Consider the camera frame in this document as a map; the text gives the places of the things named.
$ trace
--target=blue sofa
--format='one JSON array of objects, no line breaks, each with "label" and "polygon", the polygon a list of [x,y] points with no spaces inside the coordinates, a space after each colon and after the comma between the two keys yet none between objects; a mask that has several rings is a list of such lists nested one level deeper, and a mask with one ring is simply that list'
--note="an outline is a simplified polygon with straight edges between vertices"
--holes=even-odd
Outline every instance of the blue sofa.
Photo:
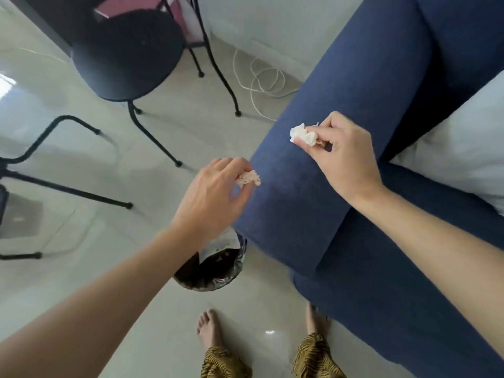
[{"label": "blue sofa", "polygon": [[504,69],[503,16],[504,0],[364,0],[253,155],[262,185],[235,224],[307,300],[418,378],[503,377],[504,361],[289,130],[342,112],[371,133],[391,190],[504,249],[493,207],[387,163]]}]

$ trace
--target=tiger print pants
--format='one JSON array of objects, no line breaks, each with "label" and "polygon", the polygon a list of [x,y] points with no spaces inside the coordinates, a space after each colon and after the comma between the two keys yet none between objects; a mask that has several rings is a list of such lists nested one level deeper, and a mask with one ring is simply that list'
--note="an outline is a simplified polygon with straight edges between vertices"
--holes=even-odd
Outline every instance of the tiger print pants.
[{"label": "tiger print pants", "polygon": [[[331,358],[329,345],[320,333],[307,336],[297,350],[292,372],[297,378],[346,378]],[[205,354],[201,378],[251,378],[252,369],[221,346]]]}]

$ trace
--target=white pillow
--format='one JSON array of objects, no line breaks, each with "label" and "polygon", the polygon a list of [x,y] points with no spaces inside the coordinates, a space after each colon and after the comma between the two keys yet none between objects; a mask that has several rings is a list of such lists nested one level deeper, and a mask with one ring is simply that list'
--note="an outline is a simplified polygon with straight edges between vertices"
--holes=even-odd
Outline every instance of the white pillow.
[{"label": "white pillow", "polygon": [[504,71],[391,163],[474,193],[504,215]]}]

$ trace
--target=black trash bag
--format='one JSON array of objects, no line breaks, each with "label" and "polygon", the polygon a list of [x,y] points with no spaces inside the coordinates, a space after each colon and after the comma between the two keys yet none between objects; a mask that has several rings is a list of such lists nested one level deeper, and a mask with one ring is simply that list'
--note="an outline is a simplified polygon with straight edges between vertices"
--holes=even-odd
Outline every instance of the black trash bag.
[{"label": "black trash bag", "polygon": [[236,234],[240,249],[227,248],[206,258],[201,264],[199,255],[191,257],[173,277],[181,286],[197,292],[211,292],[233,281],[243,270],[247,240]]}]

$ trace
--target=bare foot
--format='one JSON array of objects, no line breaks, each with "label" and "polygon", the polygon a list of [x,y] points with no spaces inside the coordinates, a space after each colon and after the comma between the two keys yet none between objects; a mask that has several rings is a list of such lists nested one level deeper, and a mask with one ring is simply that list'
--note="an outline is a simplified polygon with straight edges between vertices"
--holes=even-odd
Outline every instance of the bare foot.
[{"label": "bare foot", "polygon": [[199,318],[196,334],[205,350],[212,346],[223,346],[219,319],[215,310],[206,311]]},{"label": "bare foot", "polygon": [[308,334],[318,332],[325,337],[330,324],[331,321],[328,317],[318,312],[309,302],[306,303],[306,331]]}]

